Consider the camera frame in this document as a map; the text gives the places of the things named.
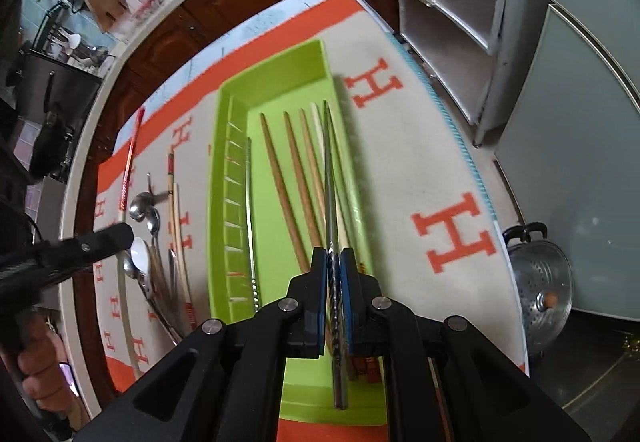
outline pot handle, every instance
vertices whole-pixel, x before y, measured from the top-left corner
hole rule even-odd
[[[522,229],[522,241],[530,242],[531,241],[531,233],[533,231],[537,231],[542,233],[542,238],[546,240],[546,235],[548,234],[548,229],[542,222],[531,222],[524,226]]]
[[[505,229],[502,233],[502,238],[504,239],[504,245],[509,246],[509,242],[513,239],[520,238],[522,239],[524,235],[524,226],[513,226],[508,229]]]

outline orange stripe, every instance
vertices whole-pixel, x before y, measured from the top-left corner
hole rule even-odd
[[[359,11],[364,11],[364,8],[356,0],[325,0],[225,56],[184,87],[141,126],[137,154],[140,155],[169,125],[196,106],[204,96],[217,90],[231,76],[258,61],[312,38],[318,32]],[[128,145],[129,142],[114,153],[111,159],[100,165],[98,194],[109,189],[120,177],[126,162]]]
[[[124,393],[134,382],[136,382],[136,379],[133,376],[133,368],[128,364],[111,357],[105,357],[105,359],[107,359],[107,369],[111,375],[113,386],[120,393]]]
[[[280,419],[277,442],[387,442],[387,426],[306,424]]]

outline tile wall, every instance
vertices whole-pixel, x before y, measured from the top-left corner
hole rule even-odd
[[[22,0],[20,26],[23,29],[25,40],[34,40],[46,11],[57,2],[58,0],[40,0],[39,2],[37,0]],[[116,39],[111,34],[102,32],[94,22],[92,14],[87,10],[82,10],[75,15],[68,12],[62,24],[69,31],[80,34],[88,45],[96,47],[102,45],[111,50],[116,44]]]

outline floor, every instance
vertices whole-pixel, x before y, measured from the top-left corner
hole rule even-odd
[[[431,84],[436,94],[440,96],[449,114],[456,122],[460,135],[462,135],[464,139],[466,149],[468,149],[476,168],[480,172],[489,198],[494,205],[500,229],[504,231],[506,228],[520,223],[516,205],[507,190],[507,186],[495,161],[495,147],[498,144],[498,140],[500,140],[503,128],[498,128],[487,133],[482,146],[480,148],[474,148],[471,143],[476,132],[475,128],[469,125],[465,116],[456,106],[453,99],[447,94],[444,87],[440,85],[437,80],[431,80]]]
[[[432,83],[481,174],[500,229],[521,223],[495,162],[502,129],[489,132],[481,148],[474,148],[474,128],[437,80]],[[609,442],[640,399],[640,324],[573,311],[548,350],[530,358],[530,368],[532,380],[593,442]]]

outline screw head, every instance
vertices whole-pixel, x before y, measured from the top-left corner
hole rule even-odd
[[[208,336],[217,334],[220,330],[222,330],[222,322],[219,319],[207,319],[202,324],[202,331]]]
[[[391,307],[391,300],[386,296],[376,296],[371,300],[371,304],[378,310],[386,310]]]
[[[295,298],[284,297],[280,301],[278,301],[278,308],[283,312],[292,312],[296,308],[298,308],[298,302],[295,300]]]
[[[466,327],[469,323],[466,322],[462,316],[451,316],[447,319],[447,325],[451,330],[455,330],[456,332],[462,332],[466,330]]]

